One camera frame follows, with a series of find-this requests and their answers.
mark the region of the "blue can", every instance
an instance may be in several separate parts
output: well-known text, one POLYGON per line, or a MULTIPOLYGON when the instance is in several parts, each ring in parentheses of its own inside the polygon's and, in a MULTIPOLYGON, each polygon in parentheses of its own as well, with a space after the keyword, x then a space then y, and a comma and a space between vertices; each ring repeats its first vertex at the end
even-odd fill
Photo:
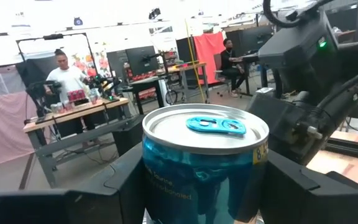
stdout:
POLYGON ((160 108, 143 120, 147 206, 155 223, 255 221, 269 127, 238 109, 160 108))

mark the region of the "red curtain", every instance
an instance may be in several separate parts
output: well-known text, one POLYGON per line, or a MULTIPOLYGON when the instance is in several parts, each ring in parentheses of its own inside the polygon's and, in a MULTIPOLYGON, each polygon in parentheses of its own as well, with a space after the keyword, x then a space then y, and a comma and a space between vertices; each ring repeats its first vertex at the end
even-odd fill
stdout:
POLYGON ((206 62, 205 72, 207 74, 208 84, 218 82, 215 80, 214 74, 216 70, 214 55, 220 54, 224 50, 222 33, 203 34, 194 37, 194 43, 197 49, 198 61, 206 62))

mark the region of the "pink curtain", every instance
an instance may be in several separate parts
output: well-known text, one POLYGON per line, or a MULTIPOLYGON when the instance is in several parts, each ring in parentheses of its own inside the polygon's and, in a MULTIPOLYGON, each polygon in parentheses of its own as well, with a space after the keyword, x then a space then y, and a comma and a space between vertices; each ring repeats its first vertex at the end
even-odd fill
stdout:
POLYGON ((34 151, 22 130, 26 110, 28 118, 35 115, 20 75, 14 67, 0 68, 0 163, 34 151))
POLYGON ((214 55, 220 54, 224 50, 223 35, 221 32, 217 34, 203 34, 194 37, 197 49, 197 59, 200 62, 206 62, 205 72, 207 74, 208 83, 216 83, 214 71, 216 70, 214 55))

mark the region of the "green led light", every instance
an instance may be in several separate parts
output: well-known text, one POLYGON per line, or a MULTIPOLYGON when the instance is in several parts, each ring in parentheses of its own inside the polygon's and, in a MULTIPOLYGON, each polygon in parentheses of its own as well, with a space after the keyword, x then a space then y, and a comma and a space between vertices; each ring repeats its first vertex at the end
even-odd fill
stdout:
POLYGON ((327 45, 327 42, 325 41, 319 44, 320 47, 324 47, 325 45, 327 45))

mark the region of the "yellow label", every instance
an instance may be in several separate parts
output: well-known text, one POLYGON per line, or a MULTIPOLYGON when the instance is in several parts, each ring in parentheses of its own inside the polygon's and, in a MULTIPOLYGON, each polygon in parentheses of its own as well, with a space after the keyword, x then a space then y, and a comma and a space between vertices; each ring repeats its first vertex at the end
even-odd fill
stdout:
POLYGON ((254 149, 254 164, 257 164, 259 162, 263 162, 267 160, 267 142, 259 146, 257 149, 254 149))

